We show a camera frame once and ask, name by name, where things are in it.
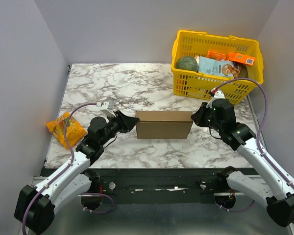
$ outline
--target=brown box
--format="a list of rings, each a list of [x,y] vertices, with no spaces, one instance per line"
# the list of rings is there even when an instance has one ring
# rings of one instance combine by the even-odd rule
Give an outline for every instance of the brown box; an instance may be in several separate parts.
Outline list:
[[[186,139],[193,121],[189,111],[136,111],[138,139]]]

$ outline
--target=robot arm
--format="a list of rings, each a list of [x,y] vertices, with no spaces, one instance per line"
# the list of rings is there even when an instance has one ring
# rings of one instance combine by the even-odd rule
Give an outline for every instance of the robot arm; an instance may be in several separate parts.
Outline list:
[[[236,122],[234,106],[224,97],[223,92],[213,92],[213,98],[209,103],[202,103],[200,109],[192,115],[192,120],[197,126],[216,130],[221,140],[242,155],[268,186],[255,182],[233,167],[227,168],[226,173],[222,175],[223,183],[267,208],[270,217],[280,226],[288,226],[294,221],[294,188],[272,164],[286,175],[293,185],[294,178],[260,145],[266,154],[266,158],[264,157],[257,147],[256,135],[245,124]]]
[[[127,133],[139,122],[138,118],[128,117],[121,111],[113,112],[112,107],[109,101],[102,104],[101,110],[109,122],[103,117],[91,120],[88,134],[74,152],[73,162],[68,159],[44,181],[21,190],[14,213],[21,222],[29,203],[41,192],[29,209],[25,224],[36,234],[43,233],[50,226],[62,207],[91,188],[93,176],[87,169],[103,154],[103,146],[117,133]]]

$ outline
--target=gray floor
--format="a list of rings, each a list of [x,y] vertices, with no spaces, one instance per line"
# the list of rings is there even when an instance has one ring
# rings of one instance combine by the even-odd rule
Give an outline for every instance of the gray floor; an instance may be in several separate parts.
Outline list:
[[[236,208],[250,199],[239,196]],[[206,204],[117,205],[103,215],[82,210],[80,198],[67,205],[44,235],[291,235],[256,204],[242,213]]]

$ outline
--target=light blue package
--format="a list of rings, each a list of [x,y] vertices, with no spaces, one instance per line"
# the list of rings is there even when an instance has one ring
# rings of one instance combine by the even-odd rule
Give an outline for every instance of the light blue package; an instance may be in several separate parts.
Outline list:
[[[233,62],[229,60],[218,61],[201,56],[199,59],[198,72],[219,77],[239,76],[240,71],[234,67]]]

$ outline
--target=barcode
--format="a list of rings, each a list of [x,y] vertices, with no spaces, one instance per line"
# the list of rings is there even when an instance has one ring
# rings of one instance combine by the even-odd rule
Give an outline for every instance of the barcode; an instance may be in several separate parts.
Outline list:
[[[252,64],[252,63],[254,63],[254,60],[253,59],[247,59],[246,63],[247,64]]]

